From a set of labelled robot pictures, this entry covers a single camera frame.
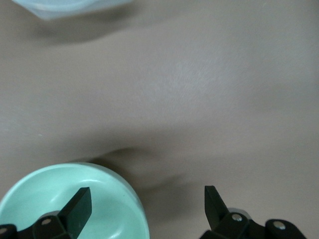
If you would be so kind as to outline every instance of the metal screw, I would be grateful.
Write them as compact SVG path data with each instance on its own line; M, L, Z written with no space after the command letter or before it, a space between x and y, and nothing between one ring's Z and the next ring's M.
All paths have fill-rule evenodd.
M3 234L3 233L5 233L6 231L8 231L7 228L0 228L0 235Z
M239 214L233 214L231 217L238 222L241 222L243 220L243 218Z
M286 229L285 224L283 224L282 222L279 221L274 221L274 226L280 230L284 230Z
M47 219L44 219L42 222L41 222L41 225L47 225L51 222L51 219L50 218L47 218Z

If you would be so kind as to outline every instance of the gray table surface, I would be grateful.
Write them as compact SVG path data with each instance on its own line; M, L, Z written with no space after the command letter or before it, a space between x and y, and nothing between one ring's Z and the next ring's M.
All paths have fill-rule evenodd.
M208 229L203 187L319 235L319 2L136 0L42 21L0 1L0 197L91 161L139 194L153 239Z

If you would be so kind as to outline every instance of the screw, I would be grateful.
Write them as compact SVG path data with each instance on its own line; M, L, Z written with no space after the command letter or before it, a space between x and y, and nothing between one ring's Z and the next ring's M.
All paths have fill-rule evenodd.
M7 228L0 228L0 235L3 234L3 233L5 233L6 231L8 231Z
M41 222L41 225L47 225L51 222L51 219L50 218L47 218L47 219L44 219L42 222Z
M282 222L279 221L274 221L274 226L280 230L284 230L286 229L285 224L283 224Z
M233 214L231 217L238 222L241 222L243 220L243 218L239 214Z

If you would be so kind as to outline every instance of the mint green bowl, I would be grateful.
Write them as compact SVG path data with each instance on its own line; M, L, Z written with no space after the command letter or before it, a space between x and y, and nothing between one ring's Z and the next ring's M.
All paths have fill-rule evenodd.
M133 188L110 169L91 163L57 164L22 178L0 203L0 224L23 230L42 215L60 211L81 187L90 187L92 215L78 239L150 239Z

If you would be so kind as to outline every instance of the light blue bowl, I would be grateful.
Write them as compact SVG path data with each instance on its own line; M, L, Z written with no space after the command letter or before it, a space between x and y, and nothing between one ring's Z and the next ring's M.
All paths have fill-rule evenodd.
M54 19L101 10L132 0L13 0L42 19Z

